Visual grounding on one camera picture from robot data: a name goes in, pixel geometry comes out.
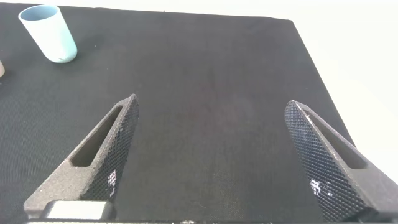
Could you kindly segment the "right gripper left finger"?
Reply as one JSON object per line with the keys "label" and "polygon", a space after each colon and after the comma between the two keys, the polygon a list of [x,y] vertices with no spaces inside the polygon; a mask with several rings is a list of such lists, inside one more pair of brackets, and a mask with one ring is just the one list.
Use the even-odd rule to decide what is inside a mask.
{"label": "right gripper left finger", "polygon": [[24,202],[27,216],[56,200],[113,202],[138,120],[135,94],[116,103]]}

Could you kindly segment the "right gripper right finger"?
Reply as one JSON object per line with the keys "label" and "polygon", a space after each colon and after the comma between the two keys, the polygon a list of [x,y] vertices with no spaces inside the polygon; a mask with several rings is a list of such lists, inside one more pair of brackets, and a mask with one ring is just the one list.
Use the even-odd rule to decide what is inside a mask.
{"label": "right gripper right finger", "polygon": [[396,222],[397,184],[307,105],[284,119],[326,222]]}

